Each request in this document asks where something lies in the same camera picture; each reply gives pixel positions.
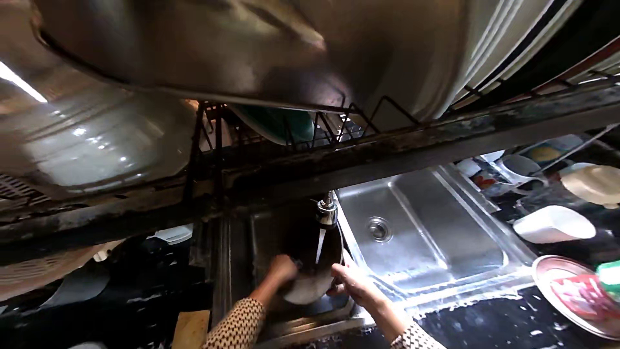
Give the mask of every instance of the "rusty metal rack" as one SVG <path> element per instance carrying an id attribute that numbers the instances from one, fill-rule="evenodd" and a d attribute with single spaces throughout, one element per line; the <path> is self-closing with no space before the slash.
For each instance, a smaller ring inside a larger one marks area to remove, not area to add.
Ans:
<path id="1" fill-rule="evenodd" d="M 252 129 L 241 122 L 232 113 L 225 103 L 213 103 L 213 102 L 199 102 L 196 111 L 196 120 L 194 131 L 192 135 L 192 147 L 190 153 L 190 159 L 187 165 L 187 177 L 185 181 L 183 198 L 184 201 L 189 201 L 193 197 L 193 184 L 197 179 L 208 179 L 209 175 L 215 181 L 215 194 L 217 201 L 220 205 L 223 204 L 224 195 L 224 183 L 222 172 L 223 162 L 225 157 L 230 156 L 243 156 L 252 154 L 254 158 L 264 159 L 277 158 L 279 156 L 286 156 L 291 153 L 309 152 L 317 148 L 336 148 L 339 145 L 347 143 L 347 141 L 359 140 L 363 137 L 377 135 L 381 132 L 373 124 L 374 118 L 377 116 L 381 106 L 384 102 L 391 104 L 398 112 L 406 117 L 411 126 L 420 127 L 421 123 L 416 120 L 411 114 L 409 114 L 403 107 L 388 96 L 383 96 L 374 108 L 370 118 L 355 104 L 351 103 L 349 107 L 343 112 L 338 114 L 339 125 L 335 125 L 336 128 L 332 129 L 328 122 L 328 116 L 323 111 L 311 111 L 314 113 L 312 140 L 295 142 L 293 132 L 287 118 L 283 118 L 286 135 L 286 145 L 275 145 L 267 141 L 264 137 L 255 133 Z M 366 125 L 360 126 L 355 124 L 351 118 L 351 114 L 360 116 Z M 234 141 L 230 149 L 224 151 L 222 147 L 222 126 L 221 120 L 226 119 L 229 125 L 234 130 Z M 215 122 L 215 144 L 209 138 L 210 131 L 207 130 L 206 125 L 211 125 L 212 121 Z M 200 142 L 205 140 L 208 149 L 204 152 L 200 149 Z"/>
<path id="2" fill-rule="evenodd" d="M 379 106 L 366 117 L 352 104 L 346 109 L 349 113 L 342 113 L 340 130 L 315 124 L 312 140 L 287 145 L 253 134 L 233 119 L 224 103 L 202 102 L 197 110 L 191 159 L 183 173 L 97 197 L 22 208 L 21 219 L 4 220 L 6 224 L 0 226 L 0 265 L 606 127 L 620 122 L 619 78 L 571 86 L 468 114 L 451 112 L 440 120 L 412 122 L 409 127 L 388 132 L 380 132 L 373 124 Z M 398 109 L 388 97 L 381 102 Z M 350 113 L 366 120 L 366 127 L 350 123 Z M 209 125 L 211 120 L 215 122 L 215 142 L 204 152 L 200 140 L 210 131 L 203 128 L 203 117 Z M 222 147 L 223 119 L 230 121 L 229 129 L 236 134 L 230 147 Z M 319 119 L 321 115 L 315 114 L 317 124 Z M 87 202 L 88 207 L 84 207 L 87 199 L 116 201 Z M 68 205 L 78 208 L 53 211 Z M 15 212 L 2 212 L 0 218 L 12 214 Z"/>

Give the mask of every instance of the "patterned sleeve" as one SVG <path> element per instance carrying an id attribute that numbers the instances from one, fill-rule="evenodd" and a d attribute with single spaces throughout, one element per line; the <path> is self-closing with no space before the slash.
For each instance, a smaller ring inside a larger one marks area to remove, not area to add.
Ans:
<path id="1" fill-rule="evenodd" d="M 236 302 L 230 313 L 206 335 L 203 349 L 249 349 L 265 320 L 265 308 L 252 298 Z"/>
<path id="2" fill-rule="evenodd" d="M 405 333 L 396 337 L 390 349 L 446 349 L 446 347 L 424 332 L 418 324 L 413 323 Z"/>

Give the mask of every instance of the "dish rack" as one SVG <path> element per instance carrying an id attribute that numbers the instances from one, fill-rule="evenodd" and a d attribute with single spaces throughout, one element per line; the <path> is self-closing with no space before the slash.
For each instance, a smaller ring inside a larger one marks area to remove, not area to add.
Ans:
<path id="1" fill-rule="evenodd" d="M 286 156 L 295 153 L 311 152 L 318 148 L 329 149 L 349 145 L 354 147 L 362 138 L 381 134 L 377 126 L 373 124 L 373 120 L 379 112 L 381 106 L 386 103 L 390 104 L 395 110 L 401 113 L 409 120 L 412 127 L 420 127 L 422 123 L 416 120 L 403 107 L 398 105 L 396 101 L 388 96 L 383 96 L 374 108 L 370 118 L 355 104 L 351 103 L 343 112 L 337 113 L 339 123 L 335 124 L 328 121 L 328 115 L 324 111 L 309 111 L 314 113 L 312 139 L 302 142 L 296 142 L 293 132 L 286 119 L 283 118 L 286 135 L 286 145 L 276 145 L 269 142 L 265 137 L 254 132 L 243 121 L 239 120 L 234 113 L 228 109 L 225 103 L 215 103 L 201 101 L 198 103 L 196 111 L 195 126 L 192 135 L 192 147 L 190 159 L 187 165 L 187 176 L 184 186 L 184 201 L 189 201 L 193 197 L 193 184 L 196 180 L 207 179 L 205 173 L 213 175 L 215 180 L 215 193 L 219 197 L 218 202 L 222 202 L 224 184 L 221 176 L 224 170 L 224 159 L 233 157 L 244 157 L 244 155 L 252 154 L 261 159 L 276 159 L 279 156 Z M 359 116 L 366 125 L 360 126 L 354 123 L 350 116 L 355 114 Z M 225 119 L 231 129 L 232 145 L 224 151 L 222 145 L 222 120 Z M 206 125 L 212 125 L 215 122 L 214 130 L 207 130 Z M 209 138 L 209 134 L 215 131 L 215 144 Z M 202 152 L 200 143 L 205 140 L 208 144 L 208 150 Z"/>
<path id="2" fill-rule="evenodd" d="M 410 125 L 378 129 L 373 121 L 382 106 L 399 111 Z M 326 122 L 325 111 L 306 111 L 314 113 L 312 139 L 295 141 L 286 125 L 288 140 L 278 145 L 236 120 L 225 102 L 199 102 L 186 169 L 155 181 L 0 212 L 0 265 L 606 127 L 620 121 L 620 76 L 467 114 L 448 110 L 424 123 L 388 96 L 370 115 L 355 104 L 334 111 L 340 120 L 335 127 Z M 354 114 L 365 125 L 353 123 Z M 205 127 L 212 120 L 213 131 Z M 228 147 L 222 142 L 222 120 L 232 133 Z M 202 140 L 208 146 L 204 152 Z"/>

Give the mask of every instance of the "black countertop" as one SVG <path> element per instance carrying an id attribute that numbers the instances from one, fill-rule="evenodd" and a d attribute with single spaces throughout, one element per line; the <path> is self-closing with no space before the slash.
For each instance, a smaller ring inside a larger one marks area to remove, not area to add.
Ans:
<path id="1" fill-rule="evenodd" d="M 586 349 L 619 345 L 592 335 L 559 314 L 536 286 L 522 299 L 491 299 L 427 314 L 418 324 L 446 348 Z M 389 348 L 376 328 L 352 330 L 295 348 Z"/>
<path id="2" fill-rule="evenodd" d="M 145 248 L 128 242 L 106 261 L 110 282 L 94 299 L 36 310 L 11 304 L 0 315 L 0 348 L 67 349 L 95 341 L 109 349 L 167 348 L 179 311 L 209 309 L 211 284 L 190 267 L 187 245 Z M 603 348 L 596 337 L 559 314 L 537 287 L 521 299 L 491 299 L 427 314 L 418 323 L 446 348 Z M 389 348 L 377 329 L 351 330 L 296 348 Z"/>

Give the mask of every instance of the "stainless steel sink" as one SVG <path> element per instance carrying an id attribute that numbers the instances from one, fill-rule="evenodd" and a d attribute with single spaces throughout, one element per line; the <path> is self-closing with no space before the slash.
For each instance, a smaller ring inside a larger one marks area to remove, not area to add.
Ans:
<path id="1" fill-rule="evenodd" d="M 337 196 L 353 259 L 395 301 L 432 309 L 531 281 L 524 267 L 533 254 L 451 166 L 342 188 Z"/>
<path id="2" fill-rule="evenodd" d="M 213 322 L 246 297 L 287 234 L 315 213 L 310 200 L 219 220 Z M 337 191 L 341 233 L 353 259 L 393 301 L 428 312 L 532 283 L 534 255 L 489 214 L 494 209 L 450 166 Z M 308 306 L 277 297 L 256 348 L 309 342 L 373 325 L 348 297 Z"/>
<path id="3" fill-rule="evenodd" d="M 271 259 L 282 253 L 283 241 L 299 232 L 299 225 L 314 219 L 316 201 L 305 199 L 280 207 L 222 219 L 219 229 L 219 265 L 213 300 L 213 321 L 219 322 L 234 302 L 258 285 Z M 369 324 L 346 295 L 323 296 L 316 302 L 296 306 L 276 295 L 267 313 L 255 348 L 277 348 L 291 343 Z"/>

